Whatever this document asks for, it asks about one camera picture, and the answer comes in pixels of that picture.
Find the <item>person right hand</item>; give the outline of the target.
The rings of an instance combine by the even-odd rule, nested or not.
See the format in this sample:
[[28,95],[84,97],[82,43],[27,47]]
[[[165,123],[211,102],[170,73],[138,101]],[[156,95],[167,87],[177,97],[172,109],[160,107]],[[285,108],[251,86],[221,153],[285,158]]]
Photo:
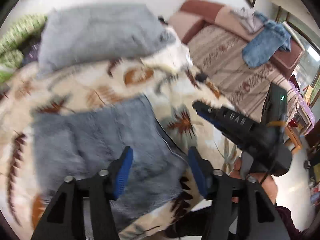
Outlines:
[[[230,177],[241,179],[240,168],[241,168],[241,158],[238,157],[234,162],[233,170],[230,173]],[[263,187],[264,191],[270,198],[271,202],[275,204],[277,193],[278,193],[278,187],[274,179],[272,178],[272,176],[268,175],[265,179],[264,179],[264,176],[265,176],[264,173],[252,173],[251,176],[253,176],[256,180],[259,181],[260,185]]]

